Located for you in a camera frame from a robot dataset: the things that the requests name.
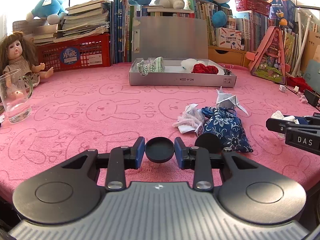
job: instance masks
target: glass mug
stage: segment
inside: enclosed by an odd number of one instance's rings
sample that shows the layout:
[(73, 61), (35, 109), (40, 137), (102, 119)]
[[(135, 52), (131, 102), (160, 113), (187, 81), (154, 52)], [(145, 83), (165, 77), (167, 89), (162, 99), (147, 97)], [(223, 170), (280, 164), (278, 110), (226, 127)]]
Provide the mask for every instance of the glass mug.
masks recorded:
[[(32, 95), (33, 84), (29, 76), (21, 73), (21, 69), (17, 69), (0, 76), (0, 97), (10, 123), (20, 122), (31, 114), (28, 99)], [(29, 93), (25, 82), (29, 84)]]

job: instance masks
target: red plastic basket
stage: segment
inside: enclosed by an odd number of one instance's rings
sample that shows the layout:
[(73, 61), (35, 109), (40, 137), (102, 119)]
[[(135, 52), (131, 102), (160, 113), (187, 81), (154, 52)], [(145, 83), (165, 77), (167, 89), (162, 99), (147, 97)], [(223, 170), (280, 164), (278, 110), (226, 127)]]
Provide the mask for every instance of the red plastic basket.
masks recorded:
[(237, 11), (252, 10), (269, 17), (271, 4), (262, 0), (235, 0)]
[(38, 46), (38, 60), (55, 72), (110, 67), (109, 41), (109, 34), (101, 34)]

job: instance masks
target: red knitted cloth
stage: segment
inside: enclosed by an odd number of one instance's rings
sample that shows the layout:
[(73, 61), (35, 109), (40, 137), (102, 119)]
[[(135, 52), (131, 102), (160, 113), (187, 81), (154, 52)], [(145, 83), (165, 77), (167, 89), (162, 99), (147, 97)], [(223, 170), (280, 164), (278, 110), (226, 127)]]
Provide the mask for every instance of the red knitted cloth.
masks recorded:
[(205, 66), (202, 63), (193, 66), (192, 73), (200, 74), (218, 74), (219, 70), (215, 66)]
[(300, 92), (304, 92), (306, 89), (312, 91), (312, 88), (306, 83), (302, 77), (287, 77), (287, 84), (292, 87), (299, 87)]

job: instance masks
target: doll's head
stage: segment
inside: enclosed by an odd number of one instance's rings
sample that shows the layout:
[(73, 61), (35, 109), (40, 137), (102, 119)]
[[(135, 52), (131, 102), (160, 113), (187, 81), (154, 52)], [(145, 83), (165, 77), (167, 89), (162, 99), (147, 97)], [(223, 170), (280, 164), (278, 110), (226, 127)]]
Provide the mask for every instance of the doll's head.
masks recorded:
[(29, 65), (36, 65), (36, 46), (25, 38), (23, 32), (14, 32), (0, 43), (0, 70), (9, 64), (9, 60), (23, 56)]

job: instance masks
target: drawstring bag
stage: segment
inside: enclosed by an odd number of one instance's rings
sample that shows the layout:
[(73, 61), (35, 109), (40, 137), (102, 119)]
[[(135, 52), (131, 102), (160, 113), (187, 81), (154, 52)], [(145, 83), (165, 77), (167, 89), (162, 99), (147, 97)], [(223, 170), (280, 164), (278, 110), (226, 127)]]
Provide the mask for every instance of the drawstring bag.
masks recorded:
[(209, 119), (204, 124), (203, 133), (213, 133), (220, 139), (223, 147), (231, 147), (236, 152), (253, 152), (240, 118), (229, 112), (233, 109), (206, 106), (201, 110), (204, 116)]

